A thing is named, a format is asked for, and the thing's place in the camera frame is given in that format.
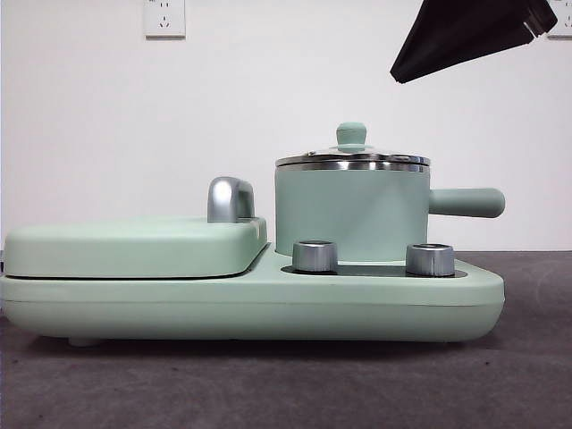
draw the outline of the silver control knob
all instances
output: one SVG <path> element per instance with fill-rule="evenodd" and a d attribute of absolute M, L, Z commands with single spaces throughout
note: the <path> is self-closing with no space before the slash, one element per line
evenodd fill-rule
<path fill-rule="evenodd" d="M 445 244 L 410 244 L 405 259 L 408 273 L 431 277 L 455 273 L 455 252 Z"/>
<path fill-rule="evenodd" d="M 310 273 L 335 272 L 338 269 L 338 247 L 331 241 L 297 241 L 292 249 L 292 266 L 295 270 Z"/>

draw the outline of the mint green knob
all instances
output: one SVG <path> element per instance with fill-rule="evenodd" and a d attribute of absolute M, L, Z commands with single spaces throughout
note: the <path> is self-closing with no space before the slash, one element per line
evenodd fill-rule
<path fill-rule="evenodd" d="M 367 128 L 361 122 L 341 123 L 336 130 L 338 149 L 344 152 L 364 150 L 366 147 L 366 135 Z"/>

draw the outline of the lid knob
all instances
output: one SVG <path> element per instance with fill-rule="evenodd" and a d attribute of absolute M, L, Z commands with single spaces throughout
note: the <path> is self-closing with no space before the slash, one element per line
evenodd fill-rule
<path fill-rule="evenodd" d="M 361 122 L 344 122 L 336 130 L 338 146 L 365 145 L 367 128 Z"/>

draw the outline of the gray carpet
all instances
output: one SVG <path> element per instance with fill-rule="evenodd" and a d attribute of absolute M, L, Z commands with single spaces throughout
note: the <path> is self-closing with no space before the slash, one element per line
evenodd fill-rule
<path fill-rule="evenodd" d="M 460 344 L 74 349 L 2 318 L 2 427 L 572 427 L 572 252 L 458 257 L 502 275 L 507 297 L 492 333 Z"/>

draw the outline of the wall outlet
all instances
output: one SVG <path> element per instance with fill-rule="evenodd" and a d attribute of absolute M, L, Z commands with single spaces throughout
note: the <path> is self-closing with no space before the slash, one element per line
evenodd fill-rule
<path fill-rule="evenodd" d="M 148 38 L 185 37 L 185 0 L 144 0 L 144 2 L 145 36 Z"/>
<path fill-rule="evenodd" d="M 549 38 L 572 38 L 572 0 L 551 0 L 558 23 L 548 32 Z"/>

